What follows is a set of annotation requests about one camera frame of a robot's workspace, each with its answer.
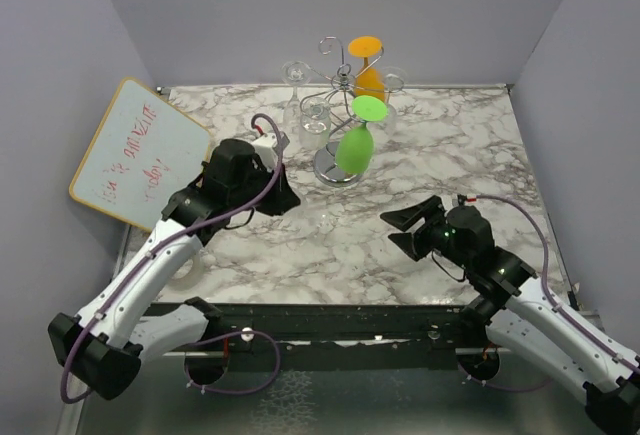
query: gray wall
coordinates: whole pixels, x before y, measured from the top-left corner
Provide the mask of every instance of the gray wall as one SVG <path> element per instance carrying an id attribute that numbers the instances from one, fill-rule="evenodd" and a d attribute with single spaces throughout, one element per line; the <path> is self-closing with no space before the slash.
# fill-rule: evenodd
<path id="1" fill-rule="evenodd" d="M 640 350 L 640 0 L 564 0 L 513 92 L 569 276 Z"/>
<path id="2" fill-rule="evenodd" d="M 561 0 L 113 0 L 159 84 L 279 81 L 325 35 L 379 36 L 426 83 L 515 82 Z"/>
<path id="3" fill-rule="evenodd" d="M 67 188 L 118 81 L 151 79 L 109 0 L 0 0 L 0 19 L 0 433 L 51 434 L 47 324 L 107 283 L 122 228 Z"/>

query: purple cable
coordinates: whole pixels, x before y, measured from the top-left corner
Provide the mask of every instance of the purple cable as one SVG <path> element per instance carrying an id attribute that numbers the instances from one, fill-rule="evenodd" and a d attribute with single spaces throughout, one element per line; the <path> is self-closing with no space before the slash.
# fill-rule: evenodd
<path id="1" fill-rule="evenodd" d="M 458 369 L 464 373 L 466 375 L 466 377 L 469 380 L 473 380 L 474 382 L 482 385 L 483 387 L 488 387 L 491 388 L 493 390 L 499 390 L 501 392 L 508 392 L 508 393 L 531 393 L 531 392 L 535 392 L 537 390 L 540 390 L 544 387 L 546 387 L 547 385 L 549 385 L 551 383 L 551 379 L 547 378 L 545 380 L 543 380 L 540 384 L 538 385 L 534 385 L 533 387 L 528 387 L 528 388 L 512 388 L 512 387 L 503 387 L 502 385 L 495 385 L 493 383 L 489 383 L 487 381 L 484 380 L 480 380 L 477 379 L 471 375 L 469 375 L 469 372 L 467 372 L 464 367 L 460 364 L 458 364 Z"/>
<path id="2" fill-rule="evenodd" d="M 271 128 L 273 129 L 273 132 L 276 136 L 277 147 L 278 147 L 278 162 L 276 164 L 275 169 L 273 170 L 273 175 L 271 175 L 271 179 L 269 180 L 269 183 L 267 183 L 267 185 L 262 189 L 262 191 L 258 195 L 256 195 L 256 197 L 253 200 L 250 200 L 244 205 L 238 208 L 234 208 L 233 210 L 230 210 L 227 213 L 223 213 L 222 215 L 218 215 L 217 217 L 214 217 L 211 220 L 205 220 L 203 222 L 193 224 L 185 228 L 184 230 L 180 230 L 179 232 L 174 233 L 170 237 L 167 237 L 166 239 L 158 243 L 158 245 L 156 245 L 154 248 L 149 250 L 151 258 L 144 257 L 133 267 L 133 269 L 126 275 L 126 277 L 122 280 L 120 285 L 118 285 L 118 287 L 113 291 L 113 293 L 109 296 L 109 298 L 105 300 L 105 302 L 98 309 L 94 317 L 82 329 L 82 331 L 80 332 L 80 335 L 78 335 L 78 338 L 76 338 L 76 341 L 71 347 L 71 350 L 69 350 L 69 355 L 67 356 L 67 359 L 64 362 L 64 367 L 62 370 L 62 380 L 60 381 L 60 398 L 64 403 L 67 403 L 67 404 L 78 403 L 79 401 L 84 400 L 91 394 L 92 390 L 88 389 L 86 392 L 78 395 L 77 397 L 74 397 L 74 398 L 69 397 L 69 394 L 67 393 L 67 384 L 69 383 L 69 375 L 71 374 L 71 366 L 73 364 L 73 360 L 78 354 L 78 351 L 80 350 L 80 346 L 82 345 L 82 342 L 84 342 L 89 332 L 91 332 L 91 329 L 93 329 L 95 324 L 98 322 L 98 319 L 96 318 L 96 316 L 104 315 L 104 312 L 108 310 L 109 307 L 111 307 L 113 302 L 118 298 L 118 296 L 122 293 L 122 291 L 129 285 L 129 283 L 131 283 L 131 281 L 135 278 L 138 272 L 140 272 L 140 270 L 151 259 L 153 259 L 155 255 L 158 254 L 158 252 L 163 250 L 170 243 L 174 242 L 175 240 L 177 240 L 178 238 L 184 235 L 189 235 L 190 233 L 193 233 L 202 228 L 206 228 L 210 225 L 215 225 L 216 223 L 219 223 L 223 220 L 227 220 L 233 217 L 234 215 L 237 215 L 240 212 L 244 212 L 245 210 L 248 210 L 249 208 L 256 205 L 258 202 L 260 202 L 260 200 L 262 200 L 267 195 L 267 193 L 269 193 L 269 191 L 273 188 L 273 186 L 276 184 L 276 181 L 280 176 L 280 172 L 282 171 L 282 158 L 284 155 L 283 149 L 282 149 L 282 134 L 280 133 L 280 130 L 276 125 L 276 122 L 274 122 L 271 117 L 269 117 L 268 115 L 265 115 L 264 113 L 258 113 L 251 118 L 251 128 L 256 128 L 255 123 L 256 123 L 256 120 L 259 118 L 264 119 L 269 125 L 271 125 Z"/>
<path id="3" fill-rule="evenodd" d="M 478 195 L 476 198 L 478 200 L 480 200 L 480 199 L 497 200 L 498 202 L 507 203 L 507 204 L 511 205 L 512 207 L 514 207 L 515 209 L 517 209 L 520 213 L 522 213 L 527 218 L 527 220 L 529 220 L 529 223 L 531 223 L 531 225 L 533 225 L 533 228 L 535 229 L 536 233 L 538 234 L 538 237 L 540 237 L 540 241 L 542 242 L 542 251 L 543 251 L 544 259 L 543 259 L 543 262 L 542 262 L 542 271 L 540 272 L 540 283 L 542 285 L 542 291 L 546 295 L 547 300 L 549 300 L 549 302 L 551 303 L 553 308 L 562 316 L 562 318 L 564 318 L 573 328 L 578 330 L 582 335 L 584 335 L 588 340 L 590 340 L 596 347 L 600 348 L 602 351 L 604 351 L 606 354 L 608 354 L 612 358 L 614 358 L 616 360 L 619 360 L 619 362 L 622 365 L 624 365 L 626 368 L 628 368 L 629 370 L 631 370 L 635 374 L 640 375 L 640 368 L 638 368 L 637 366 L 635 366 L 633 363 L 631 363 L 630 361 L 628 361 L 626 359 L 618 359 L 618 354 L 616 353 L 615 350 L 609 348 L 605 343 L 601 342 L 598 339 L 598 337 L 596 337 L 589 330 L 587 330 L 582 325 L 580 325 L 580 323 L 578 323 L 571 316 L 570 313 L 568 313 L 568 312 L 566 312 L 564 310 L 564 308 L 562 307 L 560 302 L 558 302 L 553 297 L 553 294 L 551 293 L 551 290 L 549 289 L 549 283 L 548 283 L 548 278 L 549 278 L 548 277 L 548 272 L 549 272 L 549 244 L 547 243 L 547 239 L 545 238 L 544 234 L 542 233 L 542 230 L 540 230 L 540 227 L 538 226 L 536 221 L 533 219 L 533 217 L 529 214 L 529 212 L 527 212 L 524 209 L 524 207 L 519 205 L 517 202 L 514 202 L 513 200 L 511 200 L 509 198 L 506 198 L 506 197 L 500 197 L 498 195 Z"/>
<path id="4" fill-rule="evenodd" d="M 208 340 L 201 340 L 196 343 L 191 343 L 189 344 L 189 346 L 200 347 L 202 345 L 207 345 L 209 343 L 221 342 L 222 340 L 226 340 L 228 338 L 238 337 L 240 335 L 251 335 L 251 334 L 258 335 L 262 338 L 266 338 L 269 341 L 269 343 L 273 345 L 273 350 L 276 354 L 276 364 L 273 367 L 273 371 L 271 372 L 271 375 L 269 375 L 269 378 L 264 383 L 254 388 L 247 388 L 246 390 L 226 390 L 224 388 L 214 388 L 214 387 L 209 387 L 207 385 L 198 385 L 191 379 L 191 374 L 189 373 L 189 369 L 185 367 L 184 371 L 187 374 L 187 377 L 189 378 L 189 384 L 199 388 L 200 390 L 204 390 L 206 392 L 221 393 L 223 395 L 251 395 L 271 385 L 275 381 L 276 377 L 278 376 L 278 373 L 280 372 L 281 356 L 280 356 L 280 349 L 278 348 L 278 343 L 271 336 L 267 335 L 264 332 L 259 332 L 257 330 L 247 330 L 247 331 L 225 333 L 224 335 L 219 335 L 217 337 L 213 337 Z"/>

